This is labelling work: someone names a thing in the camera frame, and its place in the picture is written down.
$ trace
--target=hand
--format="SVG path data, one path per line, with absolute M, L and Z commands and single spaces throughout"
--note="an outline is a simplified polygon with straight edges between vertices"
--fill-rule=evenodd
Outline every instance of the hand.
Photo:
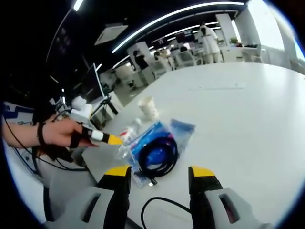
M 73 132 L 81 134 L 82 126 L 71 119 L 63 119 L 57 122 L 47 122 L 43 129 L 43 139 L 46 144 L 53 144 L 57 146 L 70 146 L 71 135 Z M 89 140 L 81 139 L 79 146 L 95 146 Z

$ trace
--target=white lab coat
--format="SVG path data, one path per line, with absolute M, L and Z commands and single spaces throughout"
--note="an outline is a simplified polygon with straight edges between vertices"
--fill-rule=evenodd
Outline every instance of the white lab coat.
M 217 35 L 214 32 L 214 30 L 208 28 L 207 26 L 204 26 L 206 28 L 206 35 L 204 36 L 201 32 L 201 28 L 198 31 L 198 42 L 202 43 L 204 54 L 209 55 L 212 53 L 219 53 L 220 49 L 217 44 Z

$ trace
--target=monitor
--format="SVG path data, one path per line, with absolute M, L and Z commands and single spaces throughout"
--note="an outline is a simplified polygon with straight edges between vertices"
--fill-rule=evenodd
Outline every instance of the monitor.
M 105 93 L 96 72 L 95 64 L 90 67 L 81 82 L 76 85 L 73 90 L 75 97 L 81 96 L 93 106 L 95 106 L 96 103 L 99 104 L 105 98 Z

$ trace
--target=plastic bottle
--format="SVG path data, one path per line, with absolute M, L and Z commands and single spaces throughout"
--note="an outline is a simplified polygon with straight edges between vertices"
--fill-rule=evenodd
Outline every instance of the plastic bottle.
M 138 136 L 141 125 L 141 120 L 136 118 L 120 133 L 120 138 L 124 142 L 124 146 L 128 145 Z
M 134 165 L 135 159 L 128 145 L 138 136 L 142 122 L 139 118 L 132 121 L 120 134 L 123 145 L 120 146 L 117 158 L 122 159 L 125 164 Z

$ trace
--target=black cable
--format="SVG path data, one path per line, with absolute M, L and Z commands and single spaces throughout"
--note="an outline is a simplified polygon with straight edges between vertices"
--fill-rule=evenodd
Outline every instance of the black cable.
M 163 200 L 163 201 L 169 202 L 169 203 L 171 203 L 171 204 L 176 205 L 177 207 L 182 208 L 184 211 L 187 211 L 188 213 L 191 213 L 191 211 L 190 211 L 187 207 L 185 207 L 185 206 L 183 206 L 182 204 L 179 204 L 179 203 L 177 203 L 177 202 L 175 202 L 175 201 L 173 201 L 173 200 L 171 200 L 171 199 L 167 199 L 167 198 L 163 198 L 163 197 L 153 197 L 153 198 L 150 198 L 150 199 L 144 204 L 144 206 L 143 206 L 143 208 L 142 208 L 142 211 L 141 211 L 141 222 L 142 222 L 142 225 L 143 225 L 143 228 L 144 228 L 144 229 L 147 229 L 147 227 L 146 227 L 146 225 L 145 225 L 145 223 L 144 223 L 144 211 L 145 211 L 147 205 L 148 205 L 150 202 L 152 202 L 153 200 L 155 200 L 155 199 L 159 199 L 159 200 Z
M 4 119 L 4 120 L 5 120 L 5 122 L 6 122 L 6 125 L 8 126 L 8 128 L 9 128 L 11 134 L 12 134 L 12 135 L 14 136 L 14 138 L 16 139 L 16 141 L 17 141 L 17 142 L 18 142 L 18 143 L 19 143 L 28 153 L 30 153 L 31 155 L 33 155 L 33 153 L 32 153 L 30 150 L 28 150 L 28 149 L 18 140 L 18 138 L 14 135 L 14 133 L 13 133 L 13 131 L 11 130 L 10 125 L 8 124 L 7 120 L 6 120 L 6 119 Z M 39 159 L 40 161 L 43 161 L 43 162 L 45 162 L 45 163 L 47 163 L 47 164 L 49 164 L 49 165 L 51 165 L 51 166 L 53 166 L 53 167 L 56 167 L 56 168 L 61 169 L 61 170 L 66 170 L 66 171 L 79 171 L 79 169 L 65 169 L 65 168 L 62 168 L 62 167 L 53 165 L 52 163 L 49 163 L 49 162 L 47 162 L 47 161 L 41 159 L 40 157 L 36 157 L 36 158 Z
M 103 108 L 104 113 L 102 113 L 102 115 L 103 115 L 102 124 L 103 125 L 106 125 L 106 112 L 107 112 L 106 109 L 107 109 L 107 104 L 104 105 L 104 108 Z
M 56 119 L 57 119 L 62 113 L 64 113 L 64 112 L 70 112 L 70 111 L 71 111 L 71 109 L 66 109 L 66 110 L 61 111 L 58 115 L 56 115 L 56 117 L 52 120 L 52 122 L 54 123 L 54 122 L 56 121 Z
M 164 150 L 165 159 L 159 167 L 150 169 L 147 167 L 147 157 L 156 148 L 162 148 Z M 174 168 L 178 160 L 177 143 L 173 138 L 159 137 L 148 143 L 143 147 L 139 153 L 139 165 L 141 173 L 148 177 L 153 184 L 156 184 L 154 178 L 163 177 Z
M 18 151 L 18 149 L 12 147 L 12 149 L 15 151 L 16 155 L 19 157 L 19 159 L 23 162 L 23 164 L 34 174 L 37 173 L 37 171 L 35 171 L 34 169 L 32 169 L 28 163 L 24 160 L 24 158 L 22 157 L 21 153 Z

